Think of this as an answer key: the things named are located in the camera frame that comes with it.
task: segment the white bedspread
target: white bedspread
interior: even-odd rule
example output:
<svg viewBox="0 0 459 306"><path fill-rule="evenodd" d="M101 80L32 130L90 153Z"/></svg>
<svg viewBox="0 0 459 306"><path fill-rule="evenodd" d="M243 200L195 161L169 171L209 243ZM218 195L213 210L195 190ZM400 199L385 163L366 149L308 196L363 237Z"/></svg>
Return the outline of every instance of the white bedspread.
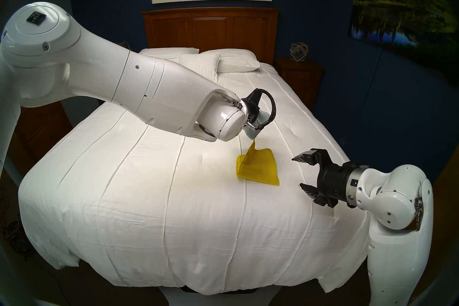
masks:
<svg viewBox="0 0 459 306"><path fill-rule="evenodd" d="M236 177L250 139L208 143L146 125L105 103L26 175L22 223L55 268L83 259L120 286L188 285L205 294L318 278L344 284L367 255L369 219L340 202L313 204L298 187L315 185L319 167L293 162L310 148L348 160L273 67L219 74L246 97L274 97L277 116L256 138L271 148L280 186ZM260 108L269 111L266 102Z"/></svg>

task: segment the black cable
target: black cable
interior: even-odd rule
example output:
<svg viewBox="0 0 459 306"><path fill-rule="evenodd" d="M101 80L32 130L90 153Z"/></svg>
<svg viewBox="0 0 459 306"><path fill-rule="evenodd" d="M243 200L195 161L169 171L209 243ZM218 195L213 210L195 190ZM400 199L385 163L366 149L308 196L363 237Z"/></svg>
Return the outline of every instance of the black cable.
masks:
<svg viewBox="0 0 459 306"><path fill-rule="evenodd" d="M0 227L2 229L4 239L7 238L6 231L5 231L5 229L7 228L7 226L5 226L5 214L6 214L6 211L8 210L8 207L10 207L10 198L7 196L4 196L5 192L6 192L5 187L0 187Z"/></svg>
<svg viewBox="0 0 459 306"><path fill-rule="evenodd" d="M64 298L64 300L67 303L67 305L70 306L70 303L68 302L67 297L65 297L65 294L62 291L62 286L61 286L61 282L59 281L59 278L57 276L51 274L49 271L41 268L41 267L38 267L38 268L43 270L46 274L48 274L49 276L51 276L52 278L54 278L57 281L57 285L59 286L59 290L61 291L62 297Z"/></svg>
<svg viewBox="0 0 459 306"><path fill-rule="evenodd" d="M364 98L362 100L362 104L360 106L360 109L355 114L354 122L352 123L351 128L349 129L348 133L344 136L344 138L342 140L343 145L347 144L347 138L354 131L354 128L355 128L358 120L360 119L360 116L362 116L362 111L364 109L364 105L365 105L365 103L367 101L368 95L370 94L370 89L371 89L371 86L373 85L373 81L375 79L376 71L377 71L378 65L379 65L379 60L381 59L381 54L382 54L382 47L379 50L378 58L376 59L375 67L373 68L373 72L371 73L370 82L368 83L367 91L365 92L365 96L364 96Z"/></svg>

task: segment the yellow cloth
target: yellow cloth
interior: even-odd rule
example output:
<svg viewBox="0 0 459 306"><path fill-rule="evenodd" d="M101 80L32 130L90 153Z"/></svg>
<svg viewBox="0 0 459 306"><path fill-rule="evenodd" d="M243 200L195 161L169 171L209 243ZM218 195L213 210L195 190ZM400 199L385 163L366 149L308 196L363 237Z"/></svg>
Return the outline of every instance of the yellow cloth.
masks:
<svg viewBox="0 0 459 306"><path fill-rule="evenodd" d="M247 180L279 186L276 160L271 149L255 149L253 141L246 154L236 159L236 175Z"/></svg>

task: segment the white pillow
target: white pillow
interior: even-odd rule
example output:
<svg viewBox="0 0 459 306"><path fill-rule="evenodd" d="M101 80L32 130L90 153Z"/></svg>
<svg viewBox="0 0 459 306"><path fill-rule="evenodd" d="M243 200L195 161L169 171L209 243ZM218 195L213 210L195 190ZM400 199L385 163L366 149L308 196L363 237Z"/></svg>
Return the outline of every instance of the white pillow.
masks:
<svg viewBox="0 0 459 306"><path fill-rule="evenodd" d="M217 82L220 53L182 54L180 64L213 82Z"/></svg>
<svg viewBox="0 0 459 306"><path fill-rule="evenodd" d="M251 72L260 67L255 54L246 49L215 49L204 53L220 53L217 72Z"/></svg>
<svg viewBox="0 0 459 306"><path fill-rule="evenodd" d="M180 56L182 54L198 54L199 49L196 48L147 48L142 49L139 54L152 56L155 58L167 59L180 63Z"/></svg>

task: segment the wooden headboard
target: wooden headboard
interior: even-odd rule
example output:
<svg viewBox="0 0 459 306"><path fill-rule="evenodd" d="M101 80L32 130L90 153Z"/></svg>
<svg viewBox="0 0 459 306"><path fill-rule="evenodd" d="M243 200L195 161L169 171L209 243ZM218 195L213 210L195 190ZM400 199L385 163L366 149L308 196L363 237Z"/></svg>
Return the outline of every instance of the wooden headboard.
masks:
<svg viewBox="0 0 459 306"><path fill-rule="evenodd" d="M197 7L142 12L149 48L248 49L272 64L279 9Z"/></svg>

